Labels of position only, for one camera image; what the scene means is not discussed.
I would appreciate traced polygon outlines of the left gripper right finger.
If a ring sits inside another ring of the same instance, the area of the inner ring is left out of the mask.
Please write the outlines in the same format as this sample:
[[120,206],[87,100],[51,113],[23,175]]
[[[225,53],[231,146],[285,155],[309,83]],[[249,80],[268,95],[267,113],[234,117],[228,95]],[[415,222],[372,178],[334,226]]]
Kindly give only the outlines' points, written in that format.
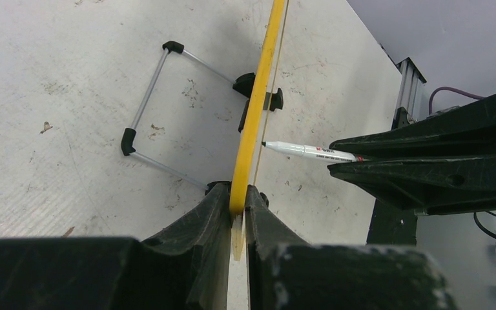
[[446,277],[414,247],[311,244],[249,186],[245,200],[251,309],[456,309]]

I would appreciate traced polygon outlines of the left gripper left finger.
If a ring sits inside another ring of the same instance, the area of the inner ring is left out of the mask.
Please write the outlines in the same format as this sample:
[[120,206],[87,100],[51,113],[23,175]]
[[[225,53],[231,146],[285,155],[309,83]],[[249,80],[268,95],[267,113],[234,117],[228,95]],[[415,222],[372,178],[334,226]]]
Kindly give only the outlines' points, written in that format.
[[1,238],[0,309],[223,309],[230,188],[143,241]]

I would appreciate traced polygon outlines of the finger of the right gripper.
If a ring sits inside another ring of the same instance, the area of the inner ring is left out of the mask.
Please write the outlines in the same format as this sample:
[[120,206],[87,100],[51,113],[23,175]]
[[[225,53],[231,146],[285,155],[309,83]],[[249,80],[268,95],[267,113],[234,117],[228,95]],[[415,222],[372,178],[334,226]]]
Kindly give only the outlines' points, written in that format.
[[496,94],[406,127],[330,144],[371,158],[496,154]]
[[496,155],[362,161],[328,169],[332,177],[403,211],[496,211]]

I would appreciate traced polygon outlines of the yellow framed whiteboard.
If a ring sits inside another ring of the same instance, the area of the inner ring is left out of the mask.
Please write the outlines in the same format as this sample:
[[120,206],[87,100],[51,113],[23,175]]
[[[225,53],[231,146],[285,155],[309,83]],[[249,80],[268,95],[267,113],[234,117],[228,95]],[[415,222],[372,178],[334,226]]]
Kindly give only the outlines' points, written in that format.
[[267,125],[260,123],[262,115],[269,113],[263,108],[264,105],[271,107],[271,93],[280,59],[288,8],[289,1],[273,2],[236,156],[229,198],[232,221],[231,252],[236,261],[241,259],[244,248],[243,215],[247,190],[256,179],[258,171],[259,164],[253,164],[253,161],[258,162],[261,156],[260,142],[265,136]]

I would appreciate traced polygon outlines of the white marker pen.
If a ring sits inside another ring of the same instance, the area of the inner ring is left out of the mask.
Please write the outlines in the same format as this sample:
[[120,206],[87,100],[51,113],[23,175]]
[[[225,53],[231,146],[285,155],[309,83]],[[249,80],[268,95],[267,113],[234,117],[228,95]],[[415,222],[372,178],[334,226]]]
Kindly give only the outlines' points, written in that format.
[[360,155],[339,150],[331,150],[323,147],[310,145],[299,145],[283,141],[263,141],[262,146],[275,152],[288,156],[297,156],[310,160],[318,160],[326,163],[351,163],[366,160]]

